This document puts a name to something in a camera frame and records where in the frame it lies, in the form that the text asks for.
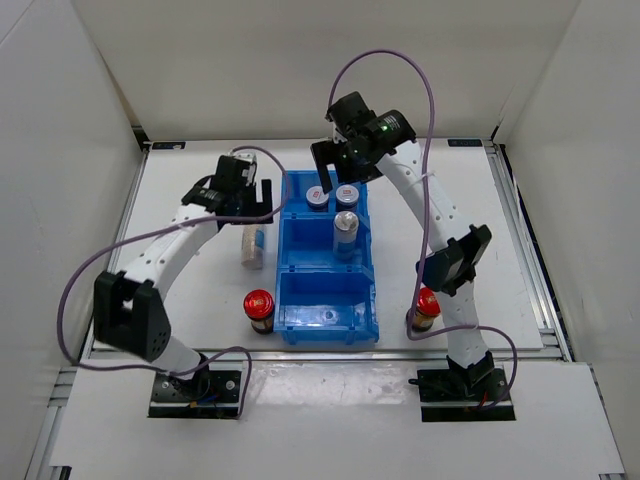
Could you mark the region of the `silver-lid blue-label bottle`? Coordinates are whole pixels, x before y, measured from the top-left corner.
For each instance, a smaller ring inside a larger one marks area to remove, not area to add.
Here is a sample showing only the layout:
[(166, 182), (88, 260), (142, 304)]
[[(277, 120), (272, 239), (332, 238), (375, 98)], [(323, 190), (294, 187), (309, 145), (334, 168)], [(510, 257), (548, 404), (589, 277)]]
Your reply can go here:
[(351, 211), (338, 212), (333, 220), (333, 253), (340, 260), (353, 257), (359, 230), (358, 215)]
[(242, 234), (241, 265), (260, 270), (264, 264), (265, 229), (263, 225), (246, 225)]

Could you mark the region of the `white-lid spice jar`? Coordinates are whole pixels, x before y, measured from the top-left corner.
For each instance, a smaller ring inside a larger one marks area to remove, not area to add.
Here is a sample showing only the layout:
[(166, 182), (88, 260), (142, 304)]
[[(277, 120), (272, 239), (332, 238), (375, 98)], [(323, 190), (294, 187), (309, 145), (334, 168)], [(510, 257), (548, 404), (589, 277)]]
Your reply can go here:
[(319, 185), (311, 186), (305, 193), (307, 207), (312, 212), (327, 212), (330, 197)]
[(360, 200), (359, 188), (351, 184), (340, 185), (336, 189), (335, 198), (337, 212), (355, 212)]

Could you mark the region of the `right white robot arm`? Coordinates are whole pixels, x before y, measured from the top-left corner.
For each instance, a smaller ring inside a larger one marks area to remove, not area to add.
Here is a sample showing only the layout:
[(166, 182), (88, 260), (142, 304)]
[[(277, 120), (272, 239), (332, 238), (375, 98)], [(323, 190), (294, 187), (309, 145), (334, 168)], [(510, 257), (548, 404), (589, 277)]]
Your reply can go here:
[(460, 399), (480, 393), (494, 369), (479, 331), (474, 300), (476, 265), (492, 234), (473, 225), (448, 197), (435, 175), (423, 171), (421, 144), (397, 110), (381, 115), (352, 92), (329, 106), (334, 132), (311, 146), (325, 192), (336, 184), (367, 183), (386, 177), (418, 220), (430, 250), (420, 264), (420, 282), (436, 295), (445, 325), (449, 387)]

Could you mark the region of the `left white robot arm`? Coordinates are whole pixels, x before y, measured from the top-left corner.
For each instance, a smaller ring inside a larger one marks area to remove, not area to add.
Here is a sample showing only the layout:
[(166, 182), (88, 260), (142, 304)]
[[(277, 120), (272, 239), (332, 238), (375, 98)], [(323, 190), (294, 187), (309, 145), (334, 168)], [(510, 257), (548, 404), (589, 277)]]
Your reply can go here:
[(117, 273), (102, 272), (94, 282), (95, 338), (144, 360), (165, 373), (188, 400), (212, 389), (206, 357), (171, 333), (164, 300), (174, 281), (196, 253), (226, 224), (273, 210), (271, 181), (261, 182), (256, 195), (254, 154), (222, 155), (213, 174), (198, 180), (182, 197), (172, 216), (172, 230), (154, 236), (138, 257)]

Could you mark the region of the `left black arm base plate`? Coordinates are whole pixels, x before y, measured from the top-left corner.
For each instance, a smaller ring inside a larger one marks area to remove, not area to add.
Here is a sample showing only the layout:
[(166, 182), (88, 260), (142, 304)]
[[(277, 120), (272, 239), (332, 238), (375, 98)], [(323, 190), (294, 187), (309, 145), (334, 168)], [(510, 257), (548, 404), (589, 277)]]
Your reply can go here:
[(239, 413), (243, 365), (209, 366), (189, 380), (157, 374), (147, 416), (155, 419), (231, 420)]

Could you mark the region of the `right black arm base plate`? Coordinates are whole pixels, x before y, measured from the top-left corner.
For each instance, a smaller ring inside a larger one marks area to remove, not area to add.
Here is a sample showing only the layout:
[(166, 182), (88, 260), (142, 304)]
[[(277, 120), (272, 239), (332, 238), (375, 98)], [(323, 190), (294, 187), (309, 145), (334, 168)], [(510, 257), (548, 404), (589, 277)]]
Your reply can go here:
[(448, 369), (419, 369), (408, 383), (418, 389), (423, 422), (516, 420), (511, 396), (503, 396), (507, 379), (502, 368), (496, 368), (471, 390)]

